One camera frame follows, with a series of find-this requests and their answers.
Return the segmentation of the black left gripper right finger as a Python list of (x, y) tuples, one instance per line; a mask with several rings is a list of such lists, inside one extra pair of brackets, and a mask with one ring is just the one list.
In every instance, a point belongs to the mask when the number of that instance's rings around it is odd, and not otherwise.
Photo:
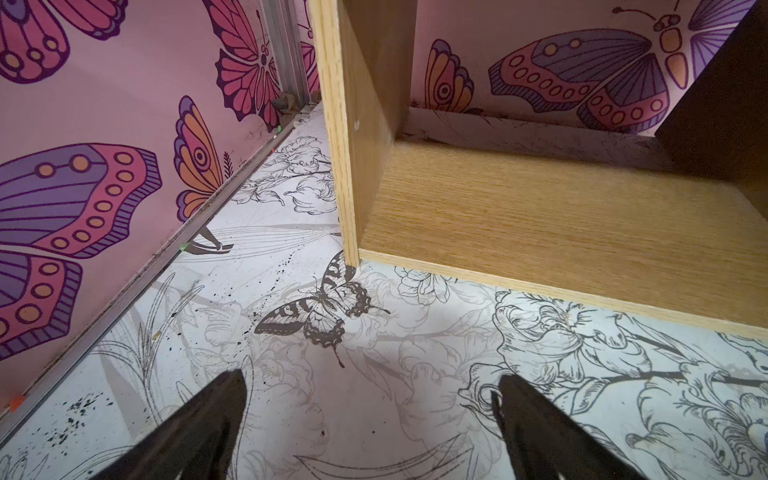
[(517, 479), (640, 479), (518, 375), (504, 375), (492, 412)]

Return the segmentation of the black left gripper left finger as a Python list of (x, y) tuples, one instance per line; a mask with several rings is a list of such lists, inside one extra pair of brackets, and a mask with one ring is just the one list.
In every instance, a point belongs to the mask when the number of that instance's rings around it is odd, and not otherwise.
[(225, 479), (247, 404), (240, 369), (225, 371), (98, 479)]

